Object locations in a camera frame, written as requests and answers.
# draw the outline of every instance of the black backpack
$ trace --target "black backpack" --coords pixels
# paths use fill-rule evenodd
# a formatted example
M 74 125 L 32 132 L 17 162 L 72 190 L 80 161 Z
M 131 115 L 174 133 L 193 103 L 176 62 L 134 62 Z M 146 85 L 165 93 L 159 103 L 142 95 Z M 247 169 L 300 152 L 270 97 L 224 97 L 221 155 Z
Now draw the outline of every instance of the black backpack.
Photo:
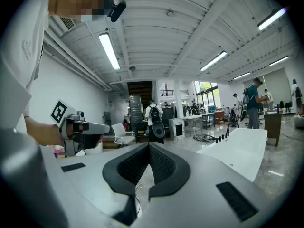
M 302 97 L 301 90 L 300 90 L 299 87 L 297 87 L 297 88 L 295 89 L 295 97 L 296 97 L 296 98 Z
M 159 122 L 161 120 L 160 119 L 160 112 L 158 111 L 156 106 L 151 108 L 149 114 L 151 116 L 151 120 L 152 120 L 153 123 Z

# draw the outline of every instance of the white chair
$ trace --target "white chair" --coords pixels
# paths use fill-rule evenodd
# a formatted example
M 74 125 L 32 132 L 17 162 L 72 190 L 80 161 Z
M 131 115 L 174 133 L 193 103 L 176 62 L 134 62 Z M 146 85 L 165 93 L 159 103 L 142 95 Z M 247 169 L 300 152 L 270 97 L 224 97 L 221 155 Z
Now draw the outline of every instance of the white chair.
M 114 124 L 112 125 L 112 128 L 115 133 L 114 143 L 121 145 L 129 145 L 135 140 L 135 137 L 133 137 L 134 132 L 126 132 L 122 123 Z

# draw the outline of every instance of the black rubber pad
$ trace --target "black rubber pad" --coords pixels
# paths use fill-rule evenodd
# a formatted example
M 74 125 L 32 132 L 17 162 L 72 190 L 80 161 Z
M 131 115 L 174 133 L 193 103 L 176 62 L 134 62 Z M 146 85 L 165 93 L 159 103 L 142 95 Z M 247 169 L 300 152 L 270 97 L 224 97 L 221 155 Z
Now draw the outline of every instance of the black rubber pad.
M 62 166 L 61 169 L 63 172 L 67 172 L 67 171 L 73 171 L 82 167 L 85 167 L 86 165 L 83 163 L 77 163 L 77 164 L 72 164 L 72 165 L 66 165 L 66 166 Z

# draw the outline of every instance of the person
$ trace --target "person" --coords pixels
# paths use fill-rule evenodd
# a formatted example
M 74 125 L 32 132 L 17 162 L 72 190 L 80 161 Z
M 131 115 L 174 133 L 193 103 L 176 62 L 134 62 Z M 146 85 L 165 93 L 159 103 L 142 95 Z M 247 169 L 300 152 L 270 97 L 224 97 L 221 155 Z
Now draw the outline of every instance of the person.
M 235 106 L 234 106 L 233 110 L 234 110 L 236 116 L 240 118 L 241 117 L 241 103 L 242 103 L 242 101 L 236 93 L 233 94 L 233 97 L 236 98 L 236 103 L 235 103 Z
M 150 142 L 164 143 L 163 137 L 162 138 L 157 138 L 154 134 L 153 129 L 152 129 L 153 122 L 152 122 L 152 119 L 151 119 L 151 116 L 150 116 L 150 111 L 153 107 L 156 107 L 156 109 L 159 111 L 160 118 L 161 118 L 161 115 L 163 114 L 163 111 L 162 111 L 161 107 L 159 105 L 155 104 L 154 100 L 149 101 L 149 106 L 146 108 L 146 113 L 145 113 L 145 117 L 148 119 L 149 141 Z
M 248 97 L 249 103 L 247 104 L 247 114 L 249 116 L 249 124 L 247 128 L 254 128 L 259 129 L 259 117 L 258 117 L 258 110 L 259 110 L 259 103 L 266 101 L 268 99 L 267 96 L 265 97 L 258 97 L 257 89 L 262 85 L 263 82 L 259 78 L 255 78 L 252 84 L 248 87 Z
M 19 99 L 19 104 L 26 105 L 25 108 L 22 107 L 24 111 L 21 116 L 18 115 L 19 120 L 14 121 L 17 132 L 31 135 L 38 144 L 63 146 L 57 125 L 38 123 L 29 113 L 30 88 L 38 77 L 48 16 L 92 18 L 92 15 L 103 12 L 106 6 L 108 5 L 104 4 L 104 0 L 24 0 L 19 7 L 4 31 L 0 43 L 0 82 L 4 82 L 4 73 L 10 75 L 10 79 L 15 82 L 14 85 L 23 90 L 24 100 Z M 72 124 L 68 124 L 66 131 L 68 136 L 73 138 Z
M 294 99 L 294 106 L 295 106 L 295 114 L 299 115 L 299 112 L 302 112 L 302 93 L 300 88 L 298 87 L 296 80 L 293 80 L 293 86 L 291 88 L 291 95 Z
M 264 93 L 265 93 L 265 96 L 267 96 L 269 99 L 269 109 L 272 110 L 272 108 L 274 107 L 274 99 L 273 99 L 271 93 L 267 89 L 264 90 Z

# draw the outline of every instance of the white table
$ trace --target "white table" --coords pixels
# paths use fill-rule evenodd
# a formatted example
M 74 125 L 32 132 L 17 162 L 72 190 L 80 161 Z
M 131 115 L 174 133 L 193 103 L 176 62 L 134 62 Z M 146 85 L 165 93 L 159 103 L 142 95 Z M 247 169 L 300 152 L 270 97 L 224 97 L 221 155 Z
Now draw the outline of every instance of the white table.
M 253 182 L 266 147 L 267 130 L 237 128 L 228 138 L 196 153 L 211 156 Z
M 207 129 L 207 127 L 208 127 L 208 124 L 207 124 L 207 122 L 208 122 L 208 116 L 209 116 L 209 117 L 210 117 L 210 116 L 213 116 L 213 126 L 215 127 L 214 112 L 203 113 L 203 114 L 200 114 L 200 115 L 202 116 L 202 121 L 203 121 L 203 117 L 205 118 L 206 129 Z
M 182 119 L 189 120 L 189 122 L 190 122 L 190 120 L 198 119 L 198 118 L 202 118 L 202 116 L 201 115 L 192 115 L 192 116 L 184 116 L 184 117 L 182 117 Z M 201 134 L 203 134 L 203 125 L 202 124 L 203 124 L 203 121 L 201 120 L 200 121 Z M 189 133 L 190 133 L 190 137 L 191 137 L 190 123 L 189 123 Z

